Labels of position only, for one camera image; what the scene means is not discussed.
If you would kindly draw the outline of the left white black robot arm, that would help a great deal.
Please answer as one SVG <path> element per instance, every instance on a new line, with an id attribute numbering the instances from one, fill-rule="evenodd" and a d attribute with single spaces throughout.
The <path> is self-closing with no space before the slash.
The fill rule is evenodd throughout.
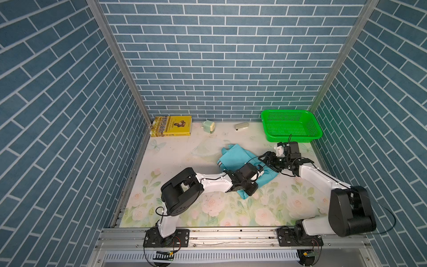
<path id="1" fill-rule="evenodd" d="M 244 191 L 251 196 L 259 187 L 257 180 L 264 174 L 261 165 L 246 163 L 236 171 L 225 170 L 219 174 L 201 174 L 185 168 L 162 185 L 163 212 L 157 231 L 162 238 L 174 235 L 179 216 L 203 194 L 209 192 Z"/>

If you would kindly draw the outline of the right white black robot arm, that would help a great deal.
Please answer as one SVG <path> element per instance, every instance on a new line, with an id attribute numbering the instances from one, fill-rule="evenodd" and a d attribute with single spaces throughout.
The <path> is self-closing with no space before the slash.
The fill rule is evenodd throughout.
<path id="1" fill-rule="evenodd" d="M 275 172 L 291 171 L 295 177 L 310 182 L 330 197 L 326 216 L 298 220 L 287 234 L 278 235 L 288 245 L 322 244 L 323 235 L 348 237 L 377 228 L 367 190 L 322 171 L 312 160 L 301 155 L 297 142 L 279 142 L 274 151 L 268 151 L 258 159 Z"/>

